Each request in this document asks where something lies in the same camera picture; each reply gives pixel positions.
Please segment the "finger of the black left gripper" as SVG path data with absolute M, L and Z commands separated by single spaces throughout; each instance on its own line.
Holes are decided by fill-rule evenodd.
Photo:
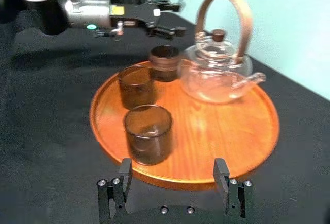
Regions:
M 178 0 L 177 2 L 172 2 L 171 0 L 147 0 L 146 3 L 156 5 L 161 11 L 173 12 L 181 12 L 186 5 L 185 0 Z
M 186 27 L 168 28 L 164 26 L 150 26 L 147 28 L 147 34 L 150 37 L 160 37 L 171 40 L 175 37 L 183 37 L 186 33 Z

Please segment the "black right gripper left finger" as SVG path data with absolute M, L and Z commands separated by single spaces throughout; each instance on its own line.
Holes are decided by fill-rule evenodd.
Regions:
M 99 222 L 131 222 L 126 210 L 128 193 L 133 176 L 132 160 L 125 158 L 119 168 L 119 176 L 111 180 L 101 179 L 97 182 Z M 109 201 L 114 201 L 115 214 L 110 216 Z

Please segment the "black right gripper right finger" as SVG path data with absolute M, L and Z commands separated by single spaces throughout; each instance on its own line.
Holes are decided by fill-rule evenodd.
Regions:
M 224 219 L 254 218 L 254 186 L 252 181 L 239 182 L 230 176 L 224 159 L 216 158 L 213 166 L 215 186 L 224 204 Z

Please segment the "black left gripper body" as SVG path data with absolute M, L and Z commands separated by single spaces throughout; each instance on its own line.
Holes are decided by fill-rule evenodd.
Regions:
M 124 27 L 154 28 L 160 19 L 161 11 L 153 3 L 113 4 L 111 5 L 110 25 L 117 26 L 119 21 Z

